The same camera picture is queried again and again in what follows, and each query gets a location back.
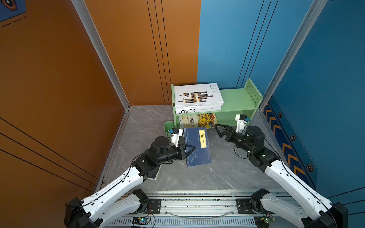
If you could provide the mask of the yellow Chinese history picture book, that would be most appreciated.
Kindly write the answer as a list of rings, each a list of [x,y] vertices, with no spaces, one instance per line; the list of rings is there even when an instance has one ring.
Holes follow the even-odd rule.
[[[218,124],[215,113],[179,116],[181,128],[214,128]]]

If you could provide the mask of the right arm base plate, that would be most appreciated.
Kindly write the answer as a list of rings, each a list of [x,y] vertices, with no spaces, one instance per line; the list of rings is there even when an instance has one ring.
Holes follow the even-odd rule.
[[[256,199],[236,199],[239,214],[270,214]]]

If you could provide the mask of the white LOVER book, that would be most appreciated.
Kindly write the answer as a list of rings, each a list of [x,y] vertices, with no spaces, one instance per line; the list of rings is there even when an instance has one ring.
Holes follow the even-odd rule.
[[[208,111],[220,111],[222,108],[221,105],[217,106],[197,106],[197,107],[176,107],[175,113],[179,114],[191,114],[191,113],[203,113]]]

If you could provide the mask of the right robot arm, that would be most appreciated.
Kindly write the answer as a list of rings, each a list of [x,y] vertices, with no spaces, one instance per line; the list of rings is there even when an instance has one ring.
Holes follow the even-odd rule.
[[[259,127],[248,126],[237,131],[228,125],[217,124],[214,128],[219,137],[246,151],[250,162],[299,204],[292,205],[261,189],[252,194],[254,212],[272,212],[298,228],[348,227],[348,209],[340,202],[332,203],[297,178],[275,152],[265,147],[265,135]]]

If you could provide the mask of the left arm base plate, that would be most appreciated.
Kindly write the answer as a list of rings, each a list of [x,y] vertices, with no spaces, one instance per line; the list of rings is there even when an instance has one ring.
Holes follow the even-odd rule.
[[[149,199],[148,202],[144,202],[140,205],[135,214],[149,214],[150,212],[154,215],[160,214],[161,204],[161,199]]]

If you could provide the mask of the dark blue book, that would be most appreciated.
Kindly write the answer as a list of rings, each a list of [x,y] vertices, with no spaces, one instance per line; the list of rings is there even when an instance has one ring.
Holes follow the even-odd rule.
[[[184,128],[183,135],[185,144],[195,147],[195,150],[186,158],[187,167],[211,163],[207,128]]]
[[[153,180],[153,181],[157,181],[157,178],[158,178],[158,175],[160,173],[160,170],[161,170],[161,166],[157,166],[155,167],[154,169],[150,170],[148,173],[147,173],[147,176],[148,176],[148,179],[149,180]]]

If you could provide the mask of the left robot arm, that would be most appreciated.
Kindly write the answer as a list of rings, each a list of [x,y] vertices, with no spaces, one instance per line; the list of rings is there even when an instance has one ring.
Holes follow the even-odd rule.
[[[141,155],[133,159],[130,167],[98,192],[66,204],[64,224],[67,228],[104,228],[127,214],[147,210],[149,198],[136,186],[153,175],[160,165],[184,160],[196,147],[178,140],[175,145],[165,136],[151,143]]]

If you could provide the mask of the white book brown bars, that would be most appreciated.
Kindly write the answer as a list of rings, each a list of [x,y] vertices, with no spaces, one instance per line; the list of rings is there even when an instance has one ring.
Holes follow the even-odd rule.
[[[176,107],[220,106],[224,104],[217,83],[174,86]]]

